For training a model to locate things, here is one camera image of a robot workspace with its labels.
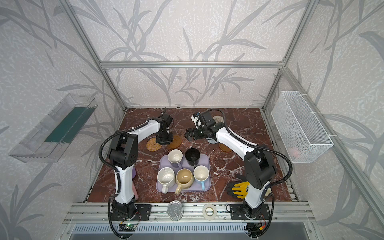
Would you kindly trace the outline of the light blue woven coaster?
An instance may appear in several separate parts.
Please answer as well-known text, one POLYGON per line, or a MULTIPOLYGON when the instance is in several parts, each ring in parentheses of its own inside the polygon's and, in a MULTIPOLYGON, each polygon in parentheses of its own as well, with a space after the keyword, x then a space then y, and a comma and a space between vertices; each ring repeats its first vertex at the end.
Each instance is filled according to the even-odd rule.
POLYGON ((209 139, 207 138, 207 141, 210 143, 210 144, 217 144, 218 141, 216 141, 215 139, 209 139))

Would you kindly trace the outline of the brown wooden coaster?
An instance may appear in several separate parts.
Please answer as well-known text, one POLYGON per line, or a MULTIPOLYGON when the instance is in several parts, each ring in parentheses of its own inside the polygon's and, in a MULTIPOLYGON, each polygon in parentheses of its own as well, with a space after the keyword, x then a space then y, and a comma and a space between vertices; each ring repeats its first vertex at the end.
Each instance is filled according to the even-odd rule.
POLYGON ((229 147, 227 147, 226 145, 224 145, 224 144, 222 144, 222 143, 219 143, 219 148, 220 148, 223 152, 225 152, 225 153, 230 153, 230 152, 232 152, 232 150, 231 150, 229 147))
POLYGON ((169 149, 177 149, 182 144, 182 139, 178 135, 173 135, 173 140, 167 145, 169 149))

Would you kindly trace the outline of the white mug lavender handle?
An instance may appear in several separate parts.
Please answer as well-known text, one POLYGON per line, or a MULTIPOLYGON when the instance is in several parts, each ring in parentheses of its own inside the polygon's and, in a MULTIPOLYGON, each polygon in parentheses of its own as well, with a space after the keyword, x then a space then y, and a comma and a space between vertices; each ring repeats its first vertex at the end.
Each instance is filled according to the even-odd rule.
POLYGON ((172 167, 182 169, 183 152, 174 149, 168 154, 168 161, 172 167))

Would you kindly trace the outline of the white patterned round coaster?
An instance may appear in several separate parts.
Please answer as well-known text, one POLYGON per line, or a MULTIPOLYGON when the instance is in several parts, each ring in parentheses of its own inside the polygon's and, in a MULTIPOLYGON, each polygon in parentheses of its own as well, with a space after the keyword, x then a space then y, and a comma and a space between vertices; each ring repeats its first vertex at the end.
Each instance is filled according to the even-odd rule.
POLYGON ((213 120, 218 123, 224 123, 224 118, 222 116, 214 116, 213 120))

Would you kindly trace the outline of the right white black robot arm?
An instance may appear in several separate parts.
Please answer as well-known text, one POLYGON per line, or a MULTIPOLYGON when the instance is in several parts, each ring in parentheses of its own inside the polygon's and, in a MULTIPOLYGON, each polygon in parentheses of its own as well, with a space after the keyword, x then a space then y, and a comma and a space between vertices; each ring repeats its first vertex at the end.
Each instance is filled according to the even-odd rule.
POLYGON ((230 148, 244 161, 246 179, 250 184, 244 200, 244 207, 249 211, 248 215, 262 205, 268 189, 284 183, 291 177, 293 164, 286 155, 252 143, 236 134, 228 126, 222 110, 209 109, 202 113, 194 113, 191 119, 195 127, 186 130, 185 138, 188 141, 212 139, 230 148), (273 181, 277 167, 272 154, 284 159, 289 167, 288 173, 277 181, 273 181))

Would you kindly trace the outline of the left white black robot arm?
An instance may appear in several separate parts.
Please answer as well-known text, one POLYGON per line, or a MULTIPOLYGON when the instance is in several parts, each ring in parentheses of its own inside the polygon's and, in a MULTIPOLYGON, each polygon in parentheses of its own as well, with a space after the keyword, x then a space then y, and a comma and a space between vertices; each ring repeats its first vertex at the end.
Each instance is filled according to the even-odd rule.
POLYGON ((129 218, 136 213, 133 168, 138 160, 139 143, 156 134, 156 143, 170 144, 173 141, 173 133, 170 132, 172 122, 172 116, 162 112, 159 117, 148 118, 137 127, 117 131, 102 142, 99 159, 115 172, 116 193, 111 197, 114 212, 129 218))

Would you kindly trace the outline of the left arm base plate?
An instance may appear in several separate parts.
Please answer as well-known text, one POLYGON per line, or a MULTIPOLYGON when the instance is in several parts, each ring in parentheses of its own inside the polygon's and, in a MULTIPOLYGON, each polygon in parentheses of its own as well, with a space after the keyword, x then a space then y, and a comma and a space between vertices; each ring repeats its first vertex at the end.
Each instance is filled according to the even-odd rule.
POLYGON ((134 211, 134 216, 131 218, 126 217, 125 215, 112 210, 110 215, 111 215, 111 220, 112 221, 120 221, 122 222, 123 220, 125 221, 148 221, 151 215, 151 204, 138 204, 135 205, 135 211, 134 211))

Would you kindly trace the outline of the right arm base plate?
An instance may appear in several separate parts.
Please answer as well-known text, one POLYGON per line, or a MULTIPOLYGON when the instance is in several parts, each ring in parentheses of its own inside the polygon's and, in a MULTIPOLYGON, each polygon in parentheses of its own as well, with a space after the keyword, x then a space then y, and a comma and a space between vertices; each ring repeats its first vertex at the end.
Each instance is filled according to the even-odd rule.
POLYGON ((269 220, 271 210, 268 204, 262 203, 256 208, 248 204, 230 204, 231 220, 269 220))

